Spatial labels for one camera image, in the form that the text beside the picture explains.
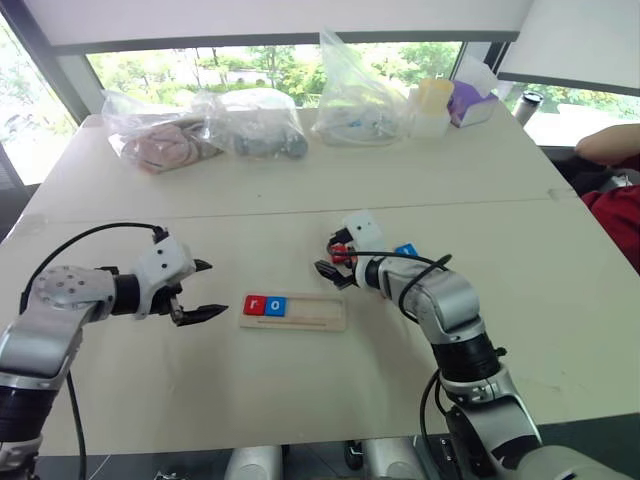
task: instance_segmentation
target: clear plastic bag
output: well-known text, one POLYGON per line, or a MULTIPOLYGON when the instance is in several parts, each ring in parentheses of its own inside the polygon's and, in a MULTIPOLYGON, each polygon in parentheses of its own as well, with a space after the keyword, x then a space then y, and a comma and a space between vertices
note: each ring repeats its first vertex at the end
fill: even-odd
POLYGON ((296 105, 278 90, 202 92, 194 99, 194 110, 206 116, 208 141, 225 152, 257 158, 301 158, 307 153, 296 105))
POLYGON ((203 115, 103 91, 102 115, 116 154, 151 173, 191 165, 220 150, 207 141, 203 115))
POLYGON ((325 30, 320 46, 327 83, 313 131, 329 145, 386 145, 406 133, 407 99, 369 73, 338 36, 325 30))

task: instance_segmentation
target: tissue box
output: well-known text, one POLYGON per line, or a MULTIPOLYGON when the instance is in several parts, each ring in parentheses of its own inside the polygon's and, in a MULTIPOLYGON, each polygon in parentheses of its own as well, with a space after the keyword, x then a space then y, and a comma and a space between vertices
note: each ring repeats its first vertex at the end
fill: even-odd
POLYGON ((493 93, 481 97, 471 85, 458 80, 454 80, 453 85, 453 93, 448 105, 451 123, 456 127, 466 127, 484 122, 491 117, 498 103, 498 97, 493 93))

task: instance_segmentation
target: table surface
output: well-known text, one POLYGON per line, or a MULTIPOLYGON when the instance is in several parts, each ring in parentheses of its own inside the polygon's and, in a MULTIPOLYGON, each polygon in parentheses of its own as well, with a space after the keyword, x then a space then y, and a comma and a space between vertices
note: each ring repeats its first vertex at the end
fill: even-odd
MULTIPOLYGON (((301 111, 308 131, 315 110, 301 111)), ((549 198, 568 190, 502 105, 488 122, 436 140, 328 147, 308 135, 302 160, 221 155, 149 175, 119 160, 101 117, 71 140, 25 213, 48 221, 112 221, 549 198)))
MULTIPOLYGON (((497 115, 492 120, 494 127, 504 121, 513 135, 524 135, 511 125, 515 122, 501 118, 501 111, 497 115)), ((242 188, 227 189, 222 195, 227 199, 237 195, 240 205, 227 201, 213 204, 206 199, 208 195, 217 198, 215 192, 205 190, 202 202, 196 205, 181 202, 176 192, 188 192, 189 185, 183 183, 191 180, 197 190, 200 179, 188 172, 197 172, 198 166, 182 170, 190 180, 171 174, 142 177, 131 170, 124 175, 113 155, 104 152, 95 128, 87 129, 91 131, 88 136, 84 128, 76 135, 52 178, 42 185, 0 248, 0 265, 12 273, 0 289, 0 325, 15 316, 19 292, 43 257, 70 236, 116 218, 153 219, 166 225, 190 245, 195 257, 213 263, 213 270, 184 282, 181 299, 187 307, 227 303, 231 308, 218 318, 191 327, 176 328, 166 317, 140 322, 117 317, 85 328, 73 371, 89 453, 206 450, 416 433, 419 397, 435 368, 434 360, 419 329, 379 296, 357 288, 341 292, 348 327, 340 333, 238 326, 247 293, 335 294, 332 285, 315 273, 312 263, 323 256, 327 237, 340 225, 344 210, 360 206, 372 208, 389 247, 412 242, 423 255, 454 255, 451 267, 476 287, 488 332, 495 345, 509 350, 505 361, 537 422, 637 411, 640 398, 634 379, 640 375, 640 277, 579 199, 548 195, 549 189, 562 193, 567 186, 548 170, 548 162, 528 140, 511 141, 512 148, 518 143, 523 151, 514 151, 508 158, 503 154, 502 167, 481 152, 468 158, 466 165, 474 165, 470 168, 485 160, 496 166, 490 171, 474 170, 473 192, 461 189, 458 183, 460 176, 468 179, 462 163, 458 163, 460 172, 452 169, 448 176, 440 170, 439 182, 447 187, 447 200, 436 201, 436 196, 430 197, 433 190, 425 188, 426 205, 421 206, 403 206, 403 184, 393 182, 387 182, 396 194, 387 193, 389 205, 367 205, 367 199, 376 197, 359 180, 351 182, 352 194, 340 208, 332 203, 333 197, 326 197, 329 206, 322 208, 319 195, 292 198, 292 192, 284 189, 280 200, 266 202, 266 206, 242 203, 237 193, 242 188), (87 159, 92 142, 104 158, 87 159), (102 183, 89 179, 102 194, 114 199, 113 211, 97 196, 69 210, 65 195, 76 187, 85 188, 88 173, 78 175, 72 168, 82 164, 82 159, 92 165, 111 162, 111 170, 117 172, 109 177, 109 169, 101 170, 102 183), (518 197, 517 189, 509 190, 517 179, 493 180, 497 171, 517 176, 514 165, 531 175, 538 172, 530 182, 522 179, 531 198, 526 192, 518 197), (76 174, 69 176, 63 188, 64 172, 76 174), (131 183, 117 183, 116 177, 128 178, 131 183), (127 211, 123 199, 139 194, 131 190, 132 185, 144 191, 140 194, 143 197, 155 192, 165 203, 133 202, 127 211), (162 193, 156 192, 155 185, 162 193), (492 197, 497 191, 500 195, 492 197), (174 209, 166 213, 168 205, 174 209), (187 213, 197 206, 200 213, 187 213), (287 212, 279 213, 280 208, 287 212), (96 218, 84 221, 85 215, 96 218)), ((476 136, 473 128, 467 129, 468 135, 483 145, 478 148, 481 150, 489 141, 476 136)), ((453 130, 442 141, 449 144, 463 135, 467 132, 453 130)), ((502 135, 495 132, 494 140, 502 135)), ((397 148, 445 148, 411 145, 407 142, 397 148)), ((375 149, 349 150, 353 158, 338 149, 327 149, 325 154, 335 152, 327 162, 340 156, 352 175, 356 169, 347 165, 351 160, 365 165, 363 151, 377 159, 374 163, 380 178, 385 169, 389 176, 395 175, 406 162, 413 172, 412 182, 420 172, 426 185, 445 192, 439 182, 430 180, 433 164, 429 161, 419 164, 416 157, 398 157, 388 161, 399 166, 389 168, 375 149)), ((312 164, 324 160, 312 152, 304 160, 309 162, 308 175, 321 176, 325 170, 312 164)), ((445 168, 459 161, 447 160, 449 163, 439 160, 437 165, 445 168)), ((243 184, 242 170, 252 179, 244 182, 247 185, 260 176, 251 171, 256 168, 265 176, 269 189, 275 189, 279 182, 279 177, 270 174, 271 164, 266 161, 239 161, 239 166, 227 159, 215 162, 202 163, 212 169, 214 177, 219 168, 225 174, 235 172, 229 178, 237 176, 243 184)), ((284 175, 283 165, 276 161, 273 170, 284 175)), ((362 173, 373 178, 366 170, 362 173)), ((307 185, 313 183, 299 172, 296 175, 307 185)), ((146 233, 106 231, 75 245, 59 263, 88 267, 116 264, 126 270, 149 242, 146 233)), ((435 408, 429 409, 429 425, 433 432, 444 430, 435 408)), ((43 454, 76 454, 64 389, 44 435, 43 454)))

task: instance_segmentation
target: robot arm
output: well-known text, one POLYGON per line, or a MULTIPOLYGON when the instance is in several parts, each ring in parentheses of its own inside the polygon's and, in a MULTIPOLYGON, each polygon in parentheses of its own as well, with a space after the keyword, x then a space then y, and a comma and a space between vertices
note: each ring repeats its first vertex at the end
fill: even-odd
POLYGON ((32 468, 41 430, 82 341, 87 323, 109 315, 169 314, 178 326, 204 322, 227 309, 206 305, 185 312, 180 282, 211 265, 166 232, 131 274, 113 267, 62 266, 35 278, 24 312, 0 337, 0 476, 32 468))
POLYGON ((463 276, 440 261, 385 254, 382 232, 367 211, 344 220, 344 228, 329 241, 328 251, 334 258, 356 260, 349 262, 349 276, 326 261, 316 262, 322 276, 338 288, 357 285, 381 292, 418 323, 427 337, 442 388, 453 403, 446 421, 463 468, 478 477, 569 479, 576 478, 569 474, 577 475, 579 469, 584 475, 580 478, 588 478, 590 467, 583 467, 593 464, 598 472, 610 472, 609 477, 601 478, 626 478, 572 450, 542 447, 538 430, 498 359, 502 352, 493 348, 486 333, 478 297, 463 276), (337 253, 336 246, 343 253, 337 253), (344 246, 351 252, 344 253, 344 246), (571 454, 560 454, 557 449, 571 454), (545 474, 536 476, 535 470, 543 464, 545 474))

